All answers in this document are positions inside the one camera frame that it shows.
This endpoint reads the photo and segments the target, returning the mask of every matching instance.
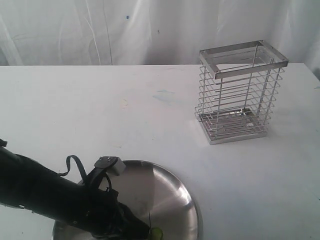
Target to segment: white fabric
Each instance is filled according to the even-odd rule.
[[[264,39],[317,73],[319,9],[319,0],[0,0],[0,48],[10,65],[196,64],[201,49]]]

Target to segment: basket base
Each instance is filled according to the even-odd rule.
[[[260,124],[258,117],[249,112],[250,115],[246,115],[243,110],[220,112],[218,126],[217,113],[199,114],[197,119],[210,145],[265,137],[267,129]]]

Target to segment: round tray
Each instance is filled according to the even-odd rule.
[[[165,240],[198,240],[202,229],[199,208],[184,184],[165,168],[147,161],[127,160],[120,176],[111,176],[118,201],[151,227],[159,227]],[[106,189],[104,180],[100,187]],[[94,240],[89,232],[56,221],[52,240]]]

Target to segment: wire basket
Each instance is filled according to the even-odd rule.
[[[211,145],[267,135],[288,59],[266,41],[201,50],[195,115]]]

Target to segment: white table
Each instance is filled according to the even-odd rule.
[[[87,172],[100,156],[160,164],[195,196],[204,239],[320,239],[320,82],[285,70],[267,137],[209,145],[198,65],[0,67],[0,137],[56,172],[70,154]],[[4,240],[49,240],[53,224],[0,207]]]

